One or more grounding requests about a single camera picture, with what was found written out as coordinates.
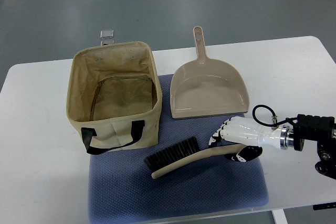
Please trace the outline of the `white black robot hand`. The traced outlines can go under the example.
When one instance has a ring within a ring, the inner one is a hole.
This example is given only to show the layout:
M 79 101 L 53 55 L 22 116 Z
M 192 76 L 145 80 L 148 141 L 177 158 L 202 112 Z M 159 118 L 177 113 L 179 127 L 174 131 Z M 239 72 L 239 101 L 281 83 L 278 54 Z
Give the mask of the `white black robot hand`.
M 216 147 L 221 141 L 243 144 L 245 147 L 237 152 L 226 154 L 225 158 L 245 163 L 259 157 L 265 145 L 281 149 L 281 127 L 272 129 L 262 126 L 255 120 L 234 116 L 225 122 L 213 133 L 209 139 L 208 147 Z

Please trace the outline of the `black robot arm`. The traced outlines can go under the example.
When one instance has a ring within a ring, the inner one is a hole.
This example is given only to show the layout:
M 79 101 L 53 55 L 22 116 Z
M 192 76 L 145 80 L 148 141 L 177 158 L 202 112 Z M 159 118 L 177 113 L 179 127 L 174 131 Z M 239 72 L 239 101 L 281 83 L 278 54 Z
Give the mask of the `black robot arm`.
M 283 126 L 280 133 L 280 148 L 288 147 L 302 151 L 306 140 L 317 143 L 319 161 L 316 171 L 335 179 L 335 118 L 332 116 L 312 116 L 298 114 L 295 118 L 287 118 L 292 128 Z

